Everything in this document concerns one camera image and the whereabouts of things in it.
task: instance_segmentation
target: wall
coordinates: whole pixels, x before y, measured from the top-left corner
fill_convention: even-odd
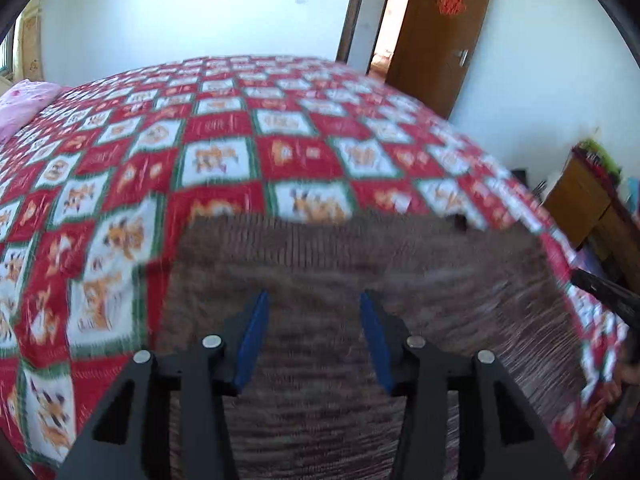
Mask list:
[[[368,0],[356,26],[349,64],[362,72],[383,3]],[[491,0],[450,120],[533,185],[598,126],[640,176],[640,69],[597,0]]]
[[[47,80],[76,86],[173,59],[335,59],[349,0],[43,0]]]
[[[385,0],[362,0],[360,5],[347,64],[362,73],[369,68],[384,7]]]

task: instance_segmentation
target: blue gripper pad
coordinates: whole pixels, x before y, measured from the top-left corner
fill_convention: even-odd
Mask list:
[[[262,337],[267,330],[269,321],[269,296],[261,292],[255,301],[254,312],[244,332],[244,337],[238,349],[236,361],[236,376],[234,386],[238,393],[249,382],[254,371],[255,362],[258,360],[258,352],[262,346]]]
[[[360,320],[364,335],[367,338],[369,353],[376,370],[378,382],[388,394],[394,389],[395,383],[391,377],[391,358],[389,348],[386,345],[385,333],[376,313],[375,306],[370,296],[363,292],[360,295]]]

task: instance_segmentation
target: checkered blanket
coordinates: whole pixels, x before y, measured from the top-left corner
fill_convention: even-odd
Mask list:
[[[196,216],[337,222],[359,208],[460,213],[538,234],[584,340],[587,399],[624,327],[568,284],[575,254],[491,155],[347,67],[203,57],[75,88],[0,153],[0,428],[50,478],[130,354],[153,345]],[[580,402],[554,428],[575,440]]]

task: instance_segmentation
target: door frame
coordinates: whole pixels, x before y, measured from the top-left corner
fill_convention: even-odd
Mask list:
[[[344,25],[342,26],[342,34],[340,35],[340,43],[338,51],[335,54],[335,60],[347,63],[349,53],[351,51],[351,43],[353,43],[353,35],[356,31],[356,23],[360,14],[360,6],[362,0],[349,0],[347,6],[347,14],[344,17]]]
[[[376,31],[376,37],[373,40],[373,46],[371,47],[371,56],[369,56],[369,63],[367,65],[367,73],[369,75],[369,70],[371,69],[371,63],[373,62],[373,57],[376,55],[376,45],[378,44],[378,36],[380,35],[380,29],[382,28],[382,20],[385,19],[385,11],[386,4],[389,0],[385,0],[385,3],[382,5],[382,12],[380,12],[380,22],[378,23],[378,30]]]

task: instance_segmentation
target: yellow curtain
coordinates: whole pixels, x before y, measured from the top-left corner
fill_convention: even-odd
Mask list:
[[[31,0],[15,22],[14,83],[44,81],[40,55],[40,0]]]

